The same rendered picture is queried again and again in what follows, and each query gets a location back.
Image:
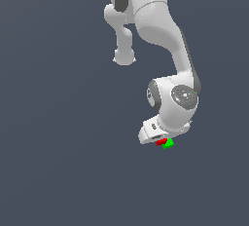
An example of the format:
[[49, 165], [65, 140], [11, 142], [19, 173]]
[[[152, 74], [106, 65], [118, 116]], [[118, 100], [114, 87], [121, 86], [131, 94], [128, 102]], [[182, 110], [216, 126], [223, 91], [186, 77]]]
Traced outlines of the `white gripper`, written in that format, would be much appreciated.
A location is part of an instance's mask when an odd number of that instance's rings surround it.
[[191, 124], [187, 123], [184, 127], [176, 131], [164, 129], [158, 122], [158, 116], [143, 122], [138, 138], [141, 144], [156, 142], [164, 138], [173, 138], [189, 130]]

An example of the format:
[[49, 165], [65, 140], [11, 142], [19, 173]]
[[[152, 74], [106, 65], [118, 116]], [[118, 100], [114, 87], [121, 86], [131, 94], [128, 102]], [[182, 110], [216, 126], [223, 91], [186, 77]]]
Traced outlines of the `green cube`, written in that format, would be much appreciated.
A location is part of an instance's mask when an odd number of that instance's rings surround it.
[[163, 148], [163, 149], [167, 149], [167, 148], [172, 147], [173, 145], [174, 145], [173, 140], [172, 140], [171, 138], [169, 138], [169, 139], [165, 142], [165, 144], [162, 145], [162, 148]]

